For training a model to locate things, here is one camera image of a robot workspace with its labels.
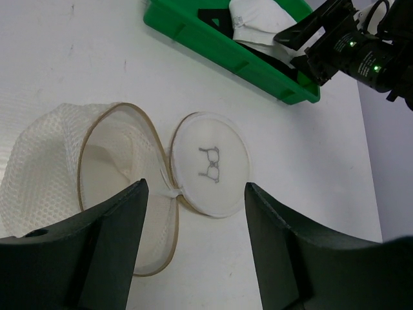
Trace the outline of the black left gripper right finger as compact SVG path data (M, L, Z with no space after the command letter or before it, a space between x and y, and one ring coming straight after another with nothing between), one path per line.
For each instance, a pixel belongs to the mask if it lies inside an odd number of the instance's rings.
M411 309L412 238L376 243L325 227L255 183L245 210L264 309Z

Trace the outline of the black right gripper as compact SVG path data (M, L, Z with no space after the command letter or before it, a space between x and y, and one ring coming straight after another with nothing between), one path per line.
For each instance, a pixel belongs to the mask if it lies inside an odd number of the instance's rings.
M353 20L352 1L328 0L295 25L277 33L274 41L287 48L301 48L320 28L325 33L307 52L292 58L290 64L309 79L312 69L324 68L321 78L341 71L379 93L396 86L400 64L397 47L379 38L363 34Z

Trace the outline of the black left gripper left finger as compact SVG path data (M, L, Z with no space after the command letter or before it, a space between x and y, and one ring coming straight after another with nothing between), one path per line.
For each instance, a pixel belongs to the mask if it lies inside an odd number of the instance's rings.
M1 239L2 309L124 309L148 202L139 180L20 238Z

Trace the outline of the white bra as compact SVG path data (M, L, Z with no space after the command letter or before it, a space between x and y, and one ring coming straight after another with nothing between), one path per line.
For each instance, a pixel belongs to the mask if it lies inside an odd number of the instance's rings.
M275 42L276 34L296 24L293 17L275 1L231 0L229 10L234 41L286 64L294 57L302 56L305 49L321 37L321 33L316 32L297 51Z

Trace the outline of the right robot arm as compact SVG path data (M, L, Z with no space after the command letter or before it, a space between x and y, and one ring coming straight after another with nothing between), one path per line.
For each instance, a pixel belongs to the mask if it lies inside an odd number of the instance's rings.
M395 1L370 34L351 1L326 1L275 41L298 50L293 65L318 85L343 72L389 101L412 104L412 2ZM325 227L255 183L245 209L264 309L411 309L412 238L370 242Z

